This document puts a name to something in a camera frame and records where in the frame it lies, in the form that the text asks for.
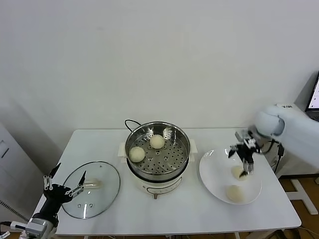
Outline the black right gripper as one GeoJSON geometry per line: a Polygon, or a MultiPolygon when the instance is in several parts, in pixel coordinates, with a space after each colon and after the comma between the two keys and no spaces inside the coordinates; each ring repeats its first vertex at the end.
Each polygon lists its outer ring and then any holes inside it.
{"type": "Polygon", "coordinates": [[[252,155],[254,153],[260,153],[260,149],[260,146],[255,144],[251,147],[247,146],[244,143],[239,143],[230,146],[228,158],[232,157],[235,153],[237,153],[241,161],[243,162],[243,171],[239,175],[239,178],[245,177],[254,172],[254,163],[249,162],[254,161],[252,155]]]}

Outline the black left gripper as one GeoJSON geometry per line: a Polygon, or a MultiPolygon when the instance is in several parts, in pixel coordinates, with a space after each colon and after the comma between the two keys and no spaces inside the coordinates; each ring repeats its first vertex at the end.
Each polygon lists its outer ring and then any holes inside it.
{"type": "Polygon", "coordinates": [[[58,184],[52,184],[52,179],[58,171],[61,163],[58,163],[48,175],[43,176],[44,191],[46,198],[40,211],[32,216],[33,219],[43,219],[49,222],[58,221],[58,212],[64,203],[72,201],[72,197],[76,197],[84,190],[84,182],[86,171],[84,171],[78,185],[74,189],[64,187],[58,184]]]}

